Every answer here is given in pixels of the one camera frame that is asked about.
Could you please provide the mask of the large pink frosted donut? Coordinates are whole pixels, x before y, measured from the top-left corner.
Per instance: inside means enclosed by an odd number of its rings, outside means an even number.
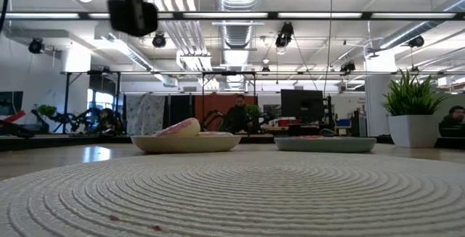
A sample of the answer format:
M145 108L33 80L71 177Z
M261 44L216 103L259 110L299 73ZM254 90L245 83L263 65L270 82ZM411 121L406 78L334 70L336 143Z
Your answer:
M194 137L201 130L201 125L196 118L187 118L177 124L169 126L153 134L154 137Z

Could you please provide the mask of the grey patterned curtain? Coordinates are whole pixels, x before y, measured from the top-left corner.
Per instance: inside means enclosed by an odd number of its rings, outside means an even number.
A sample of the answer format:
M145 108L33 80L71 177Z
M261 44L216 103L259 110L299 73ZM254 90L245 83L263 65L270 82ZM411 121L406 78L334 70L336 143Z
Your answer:
M163 129L165 97L143 94L126 96L127 134L152 135Z

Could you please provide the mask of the person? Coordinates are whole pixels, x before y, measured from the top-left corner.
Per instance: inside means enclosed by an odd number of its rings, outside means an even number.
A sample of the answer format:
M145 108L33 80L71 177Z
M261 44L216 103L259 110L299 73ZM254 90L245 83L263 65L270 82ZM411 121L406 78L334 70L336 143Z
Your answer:
M114 134L116 132L116 119L110 108L104 108L99 112L97 130L100 134Z
M453 106L439 123L441 137L465 137L465 108Z
M253 126L251 118L246 112L245 97L238 95L235 105L231 107L224 116L221 128L223 132L232 134L248 132Z

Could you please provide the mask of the orange partition panel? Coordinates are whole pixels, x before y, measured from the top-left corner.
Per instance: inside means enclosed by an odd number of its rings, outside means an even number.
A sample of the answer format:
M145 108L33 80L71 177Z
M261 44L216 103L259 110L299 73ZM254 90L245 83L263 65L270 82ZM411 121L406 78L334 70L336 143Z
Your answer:
M206 112L206 121L205 131L207 132L222 132L222 122L224 116L228 110L235 105L236 97L238 95L218 95L216 93L205 95L205 112ZM252 96L244 96L245 104L251 105L254 104L254 98ZM202 96L195 96L195 117L201 123L202 117ZM257 131L257 128L252 127L248 132L245 133L254 133Z

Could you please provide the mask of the small green plant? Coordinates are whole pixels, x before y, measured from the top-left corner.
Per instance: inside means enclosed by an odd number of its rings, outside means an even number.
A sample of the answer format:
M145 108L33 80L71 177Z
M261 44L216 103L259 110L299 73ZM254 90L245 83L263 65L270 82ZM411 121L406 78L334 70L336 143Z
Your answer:
M251 104L245 107L248 120L252 123L252 127L259 127L259 118L261 111L258 105Z
M48 119L53 119L56 115L57 108L52 105L40 105L37 107L37 111L40 115L47 117Z

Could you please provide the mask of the cream plate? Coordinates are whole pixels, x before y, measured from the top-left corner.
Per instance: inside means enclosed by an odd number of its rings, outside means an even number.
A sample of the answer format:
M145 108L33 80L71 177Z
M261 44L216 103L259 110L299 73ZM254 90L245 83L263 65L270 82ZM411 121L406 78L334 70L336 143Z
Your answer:
M196 137L152 137L133 136L132 143L146 153L216 153L225 152L237 146L241 136L215 135Z

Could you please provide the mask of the black monitor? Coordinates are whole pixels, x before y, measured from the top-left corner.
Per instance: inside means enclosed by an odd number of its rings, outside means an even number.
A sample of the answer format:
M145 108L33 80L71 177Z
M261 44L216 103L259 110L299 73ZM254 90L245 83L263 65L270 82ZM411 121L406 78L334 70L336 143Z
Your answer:
M316 90L282 89L281 116L304 123L319 122L324 117L323 93Z

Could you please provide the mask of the round white woven placemat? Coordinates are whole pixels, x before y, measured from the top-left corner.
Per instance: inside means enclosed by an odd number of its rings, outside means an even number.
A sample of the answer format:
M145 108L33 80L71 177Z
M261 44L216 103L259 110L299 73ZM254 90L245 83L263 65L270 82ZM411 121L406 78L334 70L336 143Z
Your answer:
M228 152L0 182L0 237L465 237L465 164Z

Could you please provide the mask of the teal plate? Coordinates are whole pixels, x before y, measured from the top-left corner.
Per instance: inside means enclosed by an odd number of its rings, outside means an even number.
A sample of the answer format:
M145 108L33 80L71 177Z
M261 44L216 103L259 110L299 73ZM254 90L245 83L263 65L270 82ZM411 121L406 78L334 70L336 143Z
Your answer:
M321 153L368 153L376 144L371 137L342 137L340 140L293 140L277 137L278 150Z

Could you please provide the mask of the green plant white pot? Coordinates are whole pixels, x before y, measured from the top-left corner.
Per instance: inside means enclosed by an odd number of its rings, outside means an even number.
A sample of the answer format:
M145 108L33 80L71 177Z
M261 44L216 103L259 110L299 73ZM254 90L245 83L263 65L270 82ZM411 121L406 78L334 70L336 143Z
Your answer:
M399 74L399 80L390 81L383 103L392 141L402 148L432 148L439 137L434 114L447 97L434 93L431 76L419 80L409 71Z

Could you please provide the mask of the silver ventilation duct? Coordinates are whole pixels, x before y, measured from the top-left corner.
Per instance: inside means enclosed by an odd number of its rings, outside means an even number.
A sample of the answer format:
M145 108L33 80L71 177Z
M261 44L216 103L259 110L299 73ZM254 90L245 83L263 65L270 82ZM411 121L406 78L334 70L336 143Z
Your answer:
M216 0L221 12L250 12L258 9L260 0ZM254 26L251 21L224 21L221 26L222 62L229 71L245 71Z

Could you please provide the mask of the black background rig frame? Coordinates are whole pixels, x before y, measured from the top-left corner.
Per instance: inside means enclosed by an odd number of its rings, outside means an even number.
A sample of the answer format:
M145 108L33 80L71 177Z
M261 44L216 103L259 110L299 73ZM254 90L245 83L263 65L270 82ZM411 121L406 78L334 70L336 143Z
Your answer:
M201 110L202 110L202 121L201 121L201 129L204 131L205 130L205 124L204 122L206 121L207 117L206 117L206 112L205 112L205 85L206 85L206 82L205 82L205 76L211 76L212 78L214 78L216 75L221 75L221 76L239 76L239 75L242 75L244 77L246 77L247 75L250 75L253 77L253 83L252 83L252 86L254 88L253 90L253 98L254 98L254 104L257 105L258 104L258 98L257 98L257 93L256 93L256 75L257 75L257 72L256 71L202 71L201 72L201 96L202 96L202 106L201 106Z

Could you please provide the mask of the black table frame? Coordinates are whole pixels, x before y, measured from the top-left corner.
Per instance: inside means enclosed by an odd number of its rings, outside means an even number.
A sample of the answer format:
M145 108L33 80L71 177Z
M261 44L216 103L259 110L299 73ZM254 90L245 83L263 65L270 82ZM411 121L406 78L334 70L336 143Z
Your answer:
M75 145L96 145L96 144L124 144L131 143L129 137L111 136L40 136L23 139L19 137L0 137L0 152L14 150L30 150L34 148L57 148ZM435 145L436 148L450 148L465 150L465 138L440 137Z

